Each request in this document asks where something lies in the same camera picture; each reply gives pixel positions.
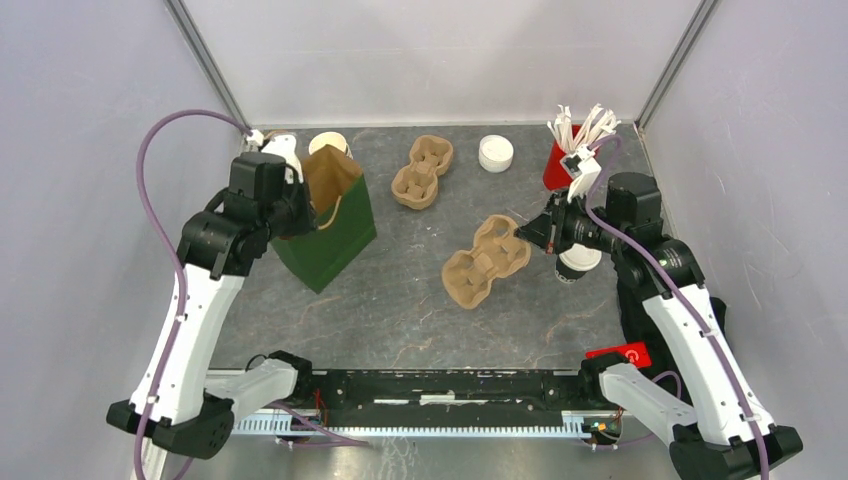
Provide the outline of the black paper coffee cup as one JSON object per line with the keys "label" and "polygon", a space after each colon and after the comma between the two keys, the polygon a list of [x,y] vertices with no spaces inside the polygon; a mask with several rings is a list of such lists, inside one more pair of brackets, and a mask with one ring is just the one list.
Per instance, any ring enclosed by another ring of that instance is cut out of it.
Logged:
{"label": "black paper coffee cup", "polygon": [[600,264],[600,257],[573,259],[561,254],[555,264],[556,278],[562,283],[574,283]]}

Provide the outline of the brown paper bag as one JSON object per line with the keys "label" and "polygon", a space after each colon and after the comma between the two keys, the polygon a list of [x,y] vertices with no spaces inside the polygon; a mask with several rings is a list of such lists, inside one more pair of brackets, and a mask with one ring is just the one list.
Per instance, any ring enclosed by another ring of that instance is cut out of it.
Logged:
{"label": "brown paper bag", "polygon": [[364,171],[342,150],[326,145],[302,168],[317,229],[277,237],[271,247],[295,277],[320,293],[376,238],[376,225]]}

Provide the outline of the white cup lid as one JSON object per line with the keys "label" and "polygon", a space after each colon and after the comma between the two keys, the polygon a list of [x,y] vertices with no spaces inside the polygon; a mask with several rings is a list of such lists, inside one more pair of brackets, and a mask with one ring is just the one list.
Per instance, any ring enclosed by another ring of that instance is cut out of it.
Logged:
{"label": "white cup lid", "polygon": [[570,270],[588,272],[600,264],[602,256],[603,253],[600,250],[574,244],[560,253],[558,259]]}

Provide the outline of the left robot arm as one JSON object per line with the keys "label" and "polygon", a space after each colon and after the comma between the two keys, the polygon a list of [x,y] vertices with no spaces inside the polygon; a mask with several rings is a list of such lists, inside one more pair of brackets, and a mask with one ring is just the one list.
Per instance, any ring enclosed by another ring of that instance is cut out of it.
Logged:
{"label": "left robot arm", "polygon": [[228,186],[183,227],[169,318],[138,387],[109,406],[107,423],[168,452],[210,459],[255,411],[276,400],[306,405],[314,394],[311,364],[282,351],[220,383],[206,380],[223,322],[254,261],[271,240],[315,228],[297,159],[267,152],[236,157]]}

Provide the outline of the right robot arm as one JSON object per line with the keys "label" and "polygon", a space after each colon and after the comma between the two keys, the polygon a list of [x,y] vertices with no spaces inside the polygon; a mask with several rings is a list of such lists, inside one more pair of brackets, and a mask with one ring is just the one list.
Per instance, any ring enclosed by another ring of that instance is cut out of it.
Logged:
{"label": "right robot arm", "polygon": [[581,364],[577,392],[591,408],[609,402],[631,413],[668,448],[683,479],[748,479],[800,453],[798,431],[775,422],[742,374],[721,330],[691,249],[663,231],[654,178],[613,175],[601,207],[569,191],[515,234],[558,257],[560,277],[579,268],[564,258],[577,246],[608,254],[617,275],[621,325],[629,340],[667,358],[682,392],[648,379],[620,353]]}

